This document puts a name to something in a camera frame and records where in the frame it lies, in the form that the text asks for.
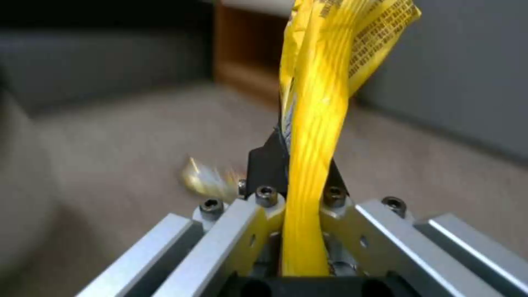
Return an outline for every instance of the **gray wall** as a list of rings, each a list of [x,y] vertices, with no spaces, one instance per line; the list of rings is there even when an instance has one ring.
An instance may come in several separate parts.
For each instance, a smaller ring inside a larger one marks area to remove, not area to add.
[[[360,97],[528,159],[528,2],[414,2],[422,18]]]
[[[0,67],[25,109],[209,76],[207,32],[0,33]]]

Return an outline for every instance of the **yellow wrapper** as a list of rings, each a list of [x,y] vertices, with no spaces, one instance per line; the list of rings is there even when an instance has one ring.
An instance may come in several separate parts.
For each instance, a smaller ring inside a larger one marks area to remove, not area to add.
[[[319,200],[348,98],[419,16],[411,0],[295,1],[279,73],[290,150],[283,275],[328,275]]]

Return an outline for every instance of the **wooden furniture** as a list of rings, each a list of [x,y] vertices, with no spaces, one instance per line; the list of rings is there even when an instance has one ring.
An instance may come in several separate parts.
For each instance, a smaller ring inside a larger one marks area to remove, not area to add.
[[[284,16],[216,2],[215,81],[277,107],[282,37],[287,21]]]

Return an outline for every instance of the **hole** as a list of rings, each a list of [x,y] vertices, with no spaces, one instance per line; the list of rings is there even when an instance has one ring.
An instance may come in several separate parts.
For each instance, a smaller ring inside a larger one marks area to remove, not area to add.
[[[330,187],[329,192],[332,195],[340,195],[341,194],[341,189],[338,188],[338,187]]]
[[[394,297],[391,289],[381,281],[367,280],[361,286],[361,296]]]
[[[365,235],[361,235],[360,237],[360,245],[364,248],[368,248],[369,247],[369,241],[366,240],[366,237]]]
[[[257,239],[255,234],[251,235],[251,238],[249,239],[249,247],[253,247],[255,244],[255,239]]]
[[[215,200],[215,199],[207,199],[207,200],[204,202],[204,205],[205,205],[206,207],[217,206],[217,205],[218,205],[218,201]]]
[[[273,192],[273,189],[271,187],[266,186],[266,187],[260,188],[260,192],[262,194],[271,194]]]
[[[401,208],[401,203],[400,201],[396,200],[396,199],[387,199],[387,205],[392,207],[392,208]]]
[[[251,280],[244,284],[240,290],[241,297],[271,297],[271,288],[267,283]]]

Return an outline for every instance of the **beige carpet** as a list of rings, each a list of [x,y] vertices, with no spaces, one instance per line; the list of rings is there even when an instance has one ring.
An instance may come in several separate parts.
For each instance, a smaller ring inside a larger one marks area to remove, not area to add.
[[[60,223],[6,295],[75,294],[168,212],[191,214],[200,199],[178,181],[189,154],[244,168],[277,119],[206,83],[105,101],[36,120]],[[398,196],[415,217],[452,211],[528,258],[527,169],[367,110],[349,113],[335,158],[354,200]]]

